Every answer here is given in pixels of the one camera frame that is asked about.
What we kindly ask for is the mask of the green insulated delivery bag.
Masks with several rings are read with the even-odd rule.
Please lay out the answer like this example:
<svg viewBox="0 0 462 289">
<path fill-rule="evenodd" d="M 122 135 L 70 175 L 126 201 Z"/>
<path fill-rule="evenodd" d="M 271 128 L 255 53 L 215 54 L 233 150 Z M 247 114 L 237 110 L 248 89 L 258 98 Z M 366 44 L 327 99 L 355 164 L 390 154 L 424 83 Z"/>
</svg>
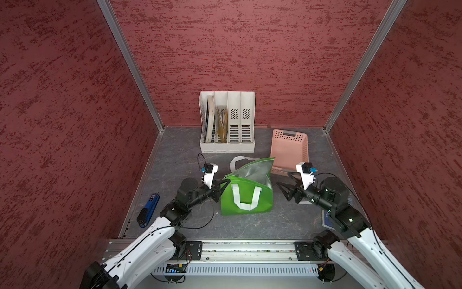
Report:
<svg viewBox="0 0 462 289">
<path fill-rule="evenodd" d="M 234 216 L 268 213 L 273 209 L 271 170 L 274 158 L 237 156 L 230 162 L 231 183 L 221 198 L 221 214 Z"/>
</svg>

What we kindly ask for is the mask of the pink perforated plastic basket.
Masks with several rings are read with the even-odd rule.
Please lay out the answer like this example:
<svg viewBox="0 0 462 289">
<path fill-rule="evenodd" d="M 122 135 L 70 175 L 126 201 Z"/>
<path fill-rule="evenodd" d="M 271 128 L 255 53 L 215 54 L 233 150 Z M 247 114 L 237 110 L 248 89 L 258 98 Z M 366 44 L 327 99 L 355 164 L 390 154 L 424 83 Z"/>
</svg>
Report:
<svg viewBox="0 0 462 289">
<path fill-rule="evenodd" d="M 273 130 L 271 158 L 274 158 L 271 173 L 287 176 L 295 172 L 296 165 L 309 162 L 308 137 L 301 132 Z"/>
</svg>

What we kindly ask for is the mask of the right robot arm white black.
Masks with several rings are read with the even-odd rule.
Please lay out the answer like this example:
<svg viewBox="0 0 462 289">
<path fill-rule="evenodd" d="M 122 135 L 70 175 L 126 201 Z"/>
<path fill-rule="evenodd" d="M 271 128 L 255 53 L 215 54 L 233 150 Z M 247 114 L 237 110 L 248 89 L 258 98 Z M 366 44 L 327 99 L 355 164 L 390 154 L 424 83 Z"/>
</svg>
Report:
<svg viewBox="0 0 462 289">
<path fill-rule="evenodd" d="M 335 232 L 363 256 L 357 257 L 335 233 L 325 230 L 314 238 L 317 258 L 340 265 L 366 289 L 422 288 L 380 240 L 367 218 L 348 203 L 352 191 L 340 178 L 326 178 L 319 187 L 301 179 L 294 185 L 278 182 L 277 186 L 287 200 L 307 200 L 328 213 Z"/>
</svg>

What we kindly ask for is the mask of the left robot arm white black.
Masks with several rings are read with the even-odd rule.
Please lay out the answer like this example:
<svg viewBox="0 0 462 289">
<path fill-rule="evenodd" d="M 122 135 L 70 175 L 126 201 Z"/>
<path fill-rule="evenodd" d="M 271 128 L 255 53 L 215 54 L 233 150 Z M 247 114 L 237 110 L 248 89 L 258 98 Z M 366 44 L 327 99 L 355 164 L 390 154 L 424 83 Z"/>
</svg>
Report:
<svg viewBox="0 0 462 289">
<path fill-rule="evenodd" d="M 124 250 L 99 264 L 93 262 L 85 270 L 81 289 L 133 289 L 160 264 L 185 251 L 186 238 L 178 230 L 191 214 L 191 209 L 206 201 L 218 202 L 230 184 L 220 179 L 198 186 L 194 178 L 182 181 L 177 195 L 169 202 L 154 223 Z"/>
</svg>

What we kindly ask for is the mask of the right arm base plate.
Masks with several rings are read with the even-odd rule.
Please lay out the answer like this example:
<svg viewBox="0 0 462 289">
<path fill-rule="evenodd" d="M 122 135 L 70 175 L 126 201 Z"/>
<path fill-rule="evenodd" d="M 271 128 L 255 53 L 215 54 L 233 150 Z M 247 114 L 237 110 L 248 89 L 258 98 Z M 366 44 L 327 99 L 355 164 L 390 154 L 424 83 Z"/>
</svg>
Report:
<svg viewBox="0 0 462 289">
<path fill-rule="evenodd" d="M 327 246 L 323 242 L 295 242 L 294 246 L 298 261 L 328 260 Z"/>
</svg>

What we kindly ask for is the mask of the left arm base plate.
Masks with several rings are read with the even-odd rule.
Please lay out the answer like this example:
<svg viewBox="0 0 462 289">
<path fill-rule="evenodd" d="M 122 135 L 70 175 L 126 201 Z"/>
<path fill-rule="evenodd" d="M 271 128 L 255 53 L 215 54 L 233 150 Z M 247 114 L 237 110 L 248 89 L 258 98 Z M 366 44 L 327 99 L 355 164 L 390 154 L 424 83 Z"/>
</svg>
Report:
<svg viewBox="0 0 462 289">
<path fill-rule="evenodd" d="M 197 261 L 202 257 L 203 242 L 186 241 L 183 242 L 172 257 L 172 260 Z"/>
</svg>

